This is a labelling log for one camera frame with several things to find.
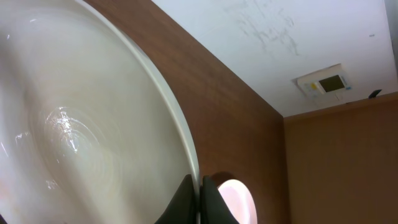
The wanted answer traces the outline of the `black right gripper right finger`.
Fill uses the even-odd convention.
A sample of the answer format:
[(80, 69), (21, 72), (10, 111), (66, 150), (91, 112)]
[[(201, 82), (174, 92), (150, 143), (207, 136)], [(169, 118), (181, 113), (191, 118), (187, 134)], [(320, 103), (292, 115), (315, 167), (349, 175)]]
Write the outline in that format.
[(239, 224), (209, 176), (203, 177), (200, 189), (200, 223)]

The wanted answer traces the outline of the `white plate with red stains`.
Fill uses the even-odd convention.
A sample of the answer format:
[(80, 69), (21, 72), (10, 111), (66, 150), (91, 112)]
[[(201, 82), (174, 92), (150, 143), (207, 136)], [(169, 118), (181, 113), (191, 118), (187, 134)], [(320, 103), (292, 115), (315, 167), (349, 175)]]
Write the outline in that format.
[(151, 59), (84, 1), (1, 2), (1, 221), (155, 223), (198, 161)]

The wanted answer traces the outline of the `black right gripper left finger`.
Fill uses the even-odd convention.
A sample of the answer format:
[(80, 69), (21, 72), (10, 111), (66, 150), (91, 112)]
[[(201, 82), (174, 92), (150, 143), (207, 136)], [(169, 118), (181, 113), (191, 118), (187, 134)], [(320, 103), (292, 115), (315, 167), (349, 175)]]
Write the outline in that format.
[(191, 175), (186, 175), (155, 224), (196, 223), (196, 198)]

